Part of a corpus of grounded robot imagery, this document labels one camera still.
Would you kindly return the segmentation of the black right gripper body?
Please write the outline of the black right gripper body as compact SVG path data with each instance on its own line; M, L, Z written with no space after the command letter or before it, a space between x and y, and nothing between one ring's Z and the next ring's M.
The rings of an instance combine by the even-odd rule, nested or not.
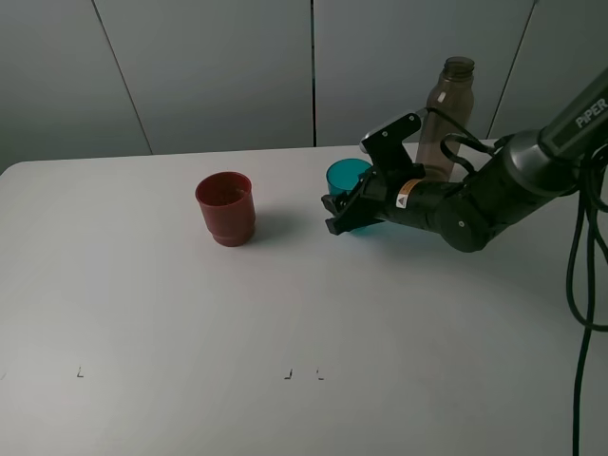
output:
M366 142L372 161L372 170L365 174L362 198L374 205L375 220L386 219L396 223L426 223L425 211L397 205L398 192L410 181L421 179L424 170L415 165L399 141L395 131L387 137L370 138Z

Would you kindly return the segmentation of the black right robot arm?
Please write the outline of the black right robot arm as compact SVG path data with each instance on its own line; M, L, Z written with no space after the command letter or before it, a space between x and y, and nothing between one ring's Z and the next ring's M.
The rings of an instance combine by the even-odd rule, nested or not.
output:
M600 75L549 125L487 146L463 127L440 141L460 165L459 182L431 181L403 146L422 125L407 113L368 133L360 143L372 166L351 191L322 198L334 235L383 221L440 235L472 253L507 227L555 198L579 193L583 212L604 211L601 180L607 168L607 74Z

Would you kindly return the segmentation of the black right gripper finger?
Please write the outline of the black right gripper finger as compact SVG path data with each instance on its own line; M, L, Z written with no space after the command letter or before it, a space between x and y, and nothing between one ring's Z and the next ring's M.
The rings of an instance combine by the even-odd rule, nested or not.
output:
M358 193L353 196L347 193L324 195L321 201L324 208L332 214L325 223L333 235L341 235L375 223L374 205L362 199Z

